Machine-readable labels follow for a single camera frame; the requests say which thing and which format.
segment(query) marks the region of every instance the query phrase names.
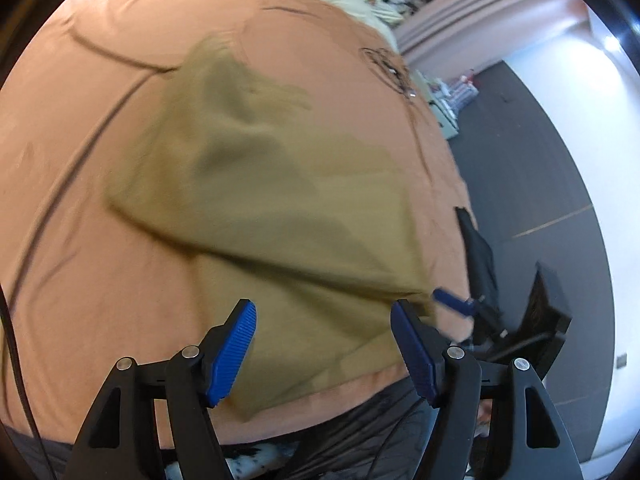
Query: folded fabric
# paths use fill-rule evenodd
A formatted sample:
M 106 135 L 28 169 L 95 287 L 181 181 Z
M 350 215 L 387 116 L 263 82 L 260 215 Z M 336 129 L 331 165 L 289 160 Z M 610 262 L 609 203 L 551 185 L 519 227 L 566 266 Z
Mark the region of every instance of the folded fabric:
M 210 39 L 108 182 L 125 218 L 191 255 L 206 324 L 239 298 L 256 304 L 230 396 L 247 416 L 399 362 L 390 304 L 430 307 L 398 169 L 384 149 L 309 115 L 303 91 Z

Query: bed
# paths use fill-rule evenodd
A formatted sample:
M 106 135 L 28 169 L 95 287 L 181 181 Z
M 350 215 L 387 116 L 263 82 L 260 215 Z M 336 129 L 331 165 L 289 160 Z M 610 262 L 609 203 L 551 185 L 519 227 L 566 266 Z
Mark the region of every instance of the bed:
M 390 88 L 361 55 L 383 50 L 402 66 L 369 14 L 323 0 L 67 0 L 0 92 L 0 189 L 10 212 L 0 220 L 0 280 L 45 438 L 74 441 L 118 358 L 166 359 L 209 327 L 193 307 L 184 255 L 114 215 L 102 190 L 188 51 L 211 34 L 252 69 L 305 89 L 319 124 L 388 151 L 406 180 L 431 282 L 468 297 L 454 211 L 470 210 L 465 183 L 427 103 Z M 444 308 L 436 325 L 454 340 L 472 329 Z M 0 418 L 28 434 L 6 349 L 2 358 Z M 395 355 L 250 418 L 223 401 L 212 421 L 221 444 L 253 442 L 329 420 L 405 376 Z M 171 447 L 161 404 L 158 427 Z

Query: white wall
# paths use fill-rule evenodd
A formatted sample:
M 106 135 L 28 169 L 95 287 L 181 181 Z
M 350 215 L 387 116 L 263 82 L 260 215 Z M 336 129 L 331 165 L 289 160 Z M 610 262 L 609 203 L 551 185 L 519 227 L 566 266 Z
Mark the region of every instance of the white wall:
M 640 91 L 596 46 L 588 26 L 505 59 L 535 96 L 582 175 L 609 259 L 615 353 L 594 457 L 640 428 Z

